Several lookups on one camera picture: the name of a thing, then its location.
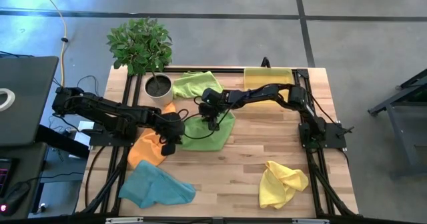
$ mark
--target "towel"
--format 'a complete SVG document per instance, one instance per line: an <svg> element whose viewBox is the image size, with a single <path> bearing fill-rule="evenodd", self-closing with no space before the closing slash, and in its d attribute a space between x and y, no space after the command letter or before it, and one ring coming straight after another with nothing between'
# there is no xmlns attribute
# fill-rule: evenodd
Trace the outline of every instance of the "towel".
<svg viewBox="0 0 427 224"><path fill-rule="evenodd" d="M164 113L175 112L175 105L170 103ZM166 156L161 154L161 147L164 144L159 142L159 135L155 134L155 131L151 128L145 128L144 132L139 136L135 142L129 155L127 156L127 162L135 169L138 163L142 160L148 161L152 165L159 165Z"/></svg>
<svg viewBox="0 0 427 224"><path fill-rule="evenodd" d="M185 204L193 201L195 189L181 183L147 161L141 161L120 189L119 197L134 202L140 208L161 203Z"/></svg>
<svg viewBox="0 0 427 224"><path fill-rule="evenodd" d="M222 113L218 117L218 121L224 116ZM235 117L232 113L228 113L220 124L220 130L215 131L209 137L195 140L186 136L182 137L182 149L187 151L219 151L221 150L228 137L230 136ZM201 117L192 117L185 122L185 134L190 137L203 137L209 135L212 131L208 129L207 122L202 121Z"/></svg>
<svg viewBox="0 0 427 224"><path fill-rule="evenodd" d="M301 170L292 170L274 161L266 162L267 169L260 183L260 207L283 207L295 195L308 186L308 178Z"/></svg>
<svg viewBox="0 0 427 224"><path fill-rule="evenodd" d="M212 72L187 72L173 82L173 98L192 98L201 96L208 87L217 92L222 92L222 87Z"/></svg>

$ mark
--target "gray floor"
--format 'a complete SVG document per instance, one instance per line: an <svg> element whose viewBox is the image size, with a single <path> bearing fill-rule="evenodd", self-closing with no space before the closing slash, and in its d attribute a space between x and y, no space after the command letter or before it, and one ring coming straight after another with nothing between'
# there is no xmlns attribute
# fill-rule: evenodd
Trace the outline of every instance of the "gray floor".
<svg viewBox="0 0 427 224"><path fill-rule="evenodd" d="M68 11L140 13L298 14L296 0L54 0ZM426 0L303 0L308 15L427 16ZM0 7L53 9L48 0L0 0ZM56 17L0 16L0 50L58 55L63 35ZM66 84L86 75L99 80L103 93L113 62L106 34L127 18L66 18L70 45ZM273 66L307 67L298 20L160 19L173 38L174 65L258 66L268 56ZM360 213L367 217L417 221L427 219L427 177L393 181L404 168L385 113L367 109L395 92L394 86L426 68L427 22L308 21L316 67L328 71L338 117L347 135L350 172ZM81 85L93 91L93 83ZM50 104L42 123L50 116ZM79 118L67 118L77 124ZM60 189L52 184L51 189ZM51 194L45 201L54 204ZM72 203L73 197L65 197ZM50 215L70 212L51 205Z"/></svg>

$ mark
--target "yellow cloth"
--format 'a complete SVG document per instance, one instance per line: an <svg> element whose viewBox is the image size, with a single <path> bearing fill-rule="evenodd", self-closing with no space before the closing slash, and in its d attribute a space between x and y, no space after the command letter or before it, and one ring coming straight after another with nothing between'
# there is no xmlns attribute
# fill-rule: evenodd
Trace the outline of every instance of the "yellow cloth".
<svg viewBox="0 0 427 224"><path fill-rule="evenodd" d="M170 103L163 113L175 112L176 108ZM161 154L161 147L164 144L159 142L159 135L156 135L153 129L145 128L139 136L135 145L131 148L127 156L127 162L135 169L140 161L147 161L152 165L158 166L166 157Z"/></svg>
<svg viewBox="0 0 427 224"><path fill-rule="evenodd" d="M274 161L266 162L267 169L260 183L260 207L283 207L295 195L308 186L308 178L301 170L292 170Z"/></svg>

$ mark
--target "wooden table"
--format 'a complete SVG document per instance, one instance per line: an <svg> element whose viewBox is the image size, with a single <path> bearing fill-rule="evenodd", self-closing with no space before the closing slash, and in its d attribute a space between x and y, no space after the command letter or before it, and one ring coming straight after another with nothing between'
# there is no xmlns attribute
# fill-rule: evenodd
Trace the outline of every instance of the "wooden table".
<svg viewBox="0 0 427 224"><path fill-rule="evenodd" d="M326 70L308 69L312 93L323 109L336 119L332 94ZM120 102L126 82L126 68L111 69L105 98ZM168 73L172 80L182 73ZM225 89L243 89L243 73L215 73L215 77ZM133 99L136 78L133 79L129 103ZM190 114L197 113L197 106L192 99L174 100L177 110L189 109ZM139 105L155 106L155 103L141 88ZM197 193L192 203L186 205L163 206L140 209L127 199L121 202L121 216L184 216L184 217L315 217L312 189L307 187L281 209L268 207L261 209L258 203L258 188L266 161L276 161L291 169L301 169L308 176L306 153L300 144L298 123L300 116L296 111L289 111L277 104L253 103L232 111L236 116L232 134L225 147L218 152L195 152L177 150L159 165L178 181L193 184ZM87 170L98 149L91 151ZM89 202L96 196L105 183L111 147L106 147L95 163L89 180ZM325 149L325 159L331 186L342 201L355 213L358 212L354 197L352 181L341 152ZM132 172L128 165L126 176ZM84 208L85 181L81 186L76 211ZM322 207L326 211L324 190L319 185ZM113 203L116 190L114 185L110 195L109 209Z"/></svg>

